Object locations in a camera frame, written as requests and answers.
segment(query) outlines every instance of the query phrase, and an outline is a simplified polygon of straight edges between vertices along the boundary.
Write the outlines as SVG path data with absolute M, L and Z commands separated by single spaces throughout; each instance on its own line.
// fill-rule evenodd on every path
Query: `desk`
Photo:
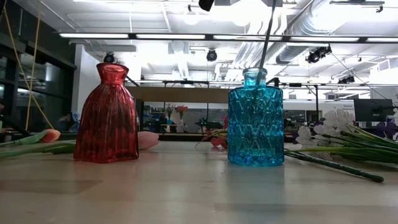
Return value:
M 0 161 L 1 223 L 398 222 L 396 170 L 363 167 L 385 177 L 377 184 L 292 158 L 244 167 L 195 144 L 161 142 L 113 164 L 43 154 Z

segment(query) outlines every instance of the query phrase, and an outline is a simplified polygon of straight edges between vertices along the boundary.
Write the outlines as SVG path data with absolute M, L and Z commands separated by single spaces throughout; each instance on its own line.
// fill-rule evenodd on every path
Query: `computer monitor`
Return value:
M 355 121 L 386 121 L 394 115 L 392 100 L 354 99 Z

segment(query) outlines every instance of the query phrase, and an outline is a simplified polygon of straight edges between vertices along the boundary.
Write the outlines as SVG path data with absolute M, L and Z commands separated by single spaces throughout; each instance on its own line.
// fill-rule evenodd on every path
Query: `white ceiling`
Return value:
M 243 34 L 250 27 L 237 26 L 236 18 L 244 18 L 246 15 L 257 15 L 265 11 L 269 16 L 267 8 L 239 7 L 232 15 L 223 14 L 223 7 L 213 7 L 212 13 L 202 11 L 197 7 L 197 0 L 178 2 L 164 2 L 154 4 L 153 2 L 141 1 L 142 3 L 98 3 L 98 2 L 75 2 L 74 0 L 14 0 L 33 14 L 40 10 L 44 14 L 42 19 L 59 32 L 173 32 L 173 33 L 210 33 L 210 34 Z M 309 0 L 296 0 L 297 7 L 285 9 L 288 20 L 291 19 Z M 356 8 L 350 11 L 350 19 L 334 35 L 396 35 L 398 34 L 398 5 L 385 0 L 388 7 L 384 7 L 381 13 L 376 13 L 376 8 Z M 187 4 L 191 4 L 196 15 L 187 15 Z M 195 25 L 188 25 L 185 20 L 198 20 Z M 177 69 L 178 58 L 168 54 L 167 41 L 130 41 L 130 40 L 107 40 L 91 41 L 95 51 L 102 57 L 100 45 L 135 45 L 137 57 L 142 63 L 142 74 L 171 74 Z M 190 41 L 189 45 L 205 46 L 215 48 L 218 53 L 217 62 L 234 60 L 241 46 L 240 42 L 201 42 Z M 333 53 L 344 62 L 348 68 L 355 68 L 356 73 L 365 77 L 369 74 L 368 68 L 373 63 L 366 63 L 375 57 L 388 57 L 398 55 L 396 45 L 366 45 L 366 44 L 333 44 Z M 206 53 L 186 55 L 187 65 L 190 70 L 209 70 L 214 72 L 216 63 L 206 61 Z M 356 62 L 356 58 L 362 57 L 362 62 Z M 309 66 L 303 61 L 304 56 L 296 59 L 297 66 L 267 65 L 270 75 L 277 75 L 283 71 L 296 82 L 305 82 L 317 77 L 330 78 L 345 71 L 345 67 L 338 63 L 331 55 L 321 62 Z

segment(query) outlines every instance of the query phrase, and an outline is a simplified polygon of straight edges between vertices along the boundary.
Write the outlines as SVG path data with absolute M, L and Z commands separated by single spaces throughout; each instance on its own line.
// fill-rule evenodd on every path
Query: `security camera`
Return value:
M 217 60 L 217 53 L 215 49 L 210 49 L 207 53 L 206 59 L 208 62 L 214 62 Z
M 105 63 L 114 63 L 115 62 L 115 57 L 114 57 L 114 52 L 107 52 L 106 56 L 104 58 Z

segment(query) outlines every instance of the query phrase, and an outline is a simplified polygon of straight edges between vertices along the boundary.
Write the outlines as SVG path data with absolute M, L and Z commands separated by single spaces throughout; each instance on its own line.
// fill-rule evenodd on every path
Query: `black stick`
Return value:
M 300 160 L 303 160 L 303 161 L 313 162 L 313 163 L 321 164 L 321 165 L 324 165 L 324 166 L 327 166 L 327 167 L 331 167 L 331 168 L 334 168 L 334 169 L 342 170 L 344 172 L 347 172 L 347 173 L 350 173 L 350 174 L 354 174 L 354 175 L 358 175 L 358 176 L 364 177 L 366 179 L 369 179 L 371 181 L 375 181 L 375 182 L 378 182 L 378 183 L 381 183 L 381 182 L 384 181 L 384 178 L 381 177 L 381 176 L 373 175 L 373 174 L 367 173 L 365 171 L 361 171 L 359 169 L 355 169 L 354 167 L 350 167 L 350 166 L 339 164 L 337 162 L 327 161 L 327 160 L 319 159 L 319 158 L 316 158 L 316 157 L 313 157 L 313 156 L 297 154 L 295 152 L 289 152 L 289 151 L 285 151 L 285 156 L 290 156 L 290 157 L 293 157 L 293 158 L 296 158 L 296 159 L 300 159 Z

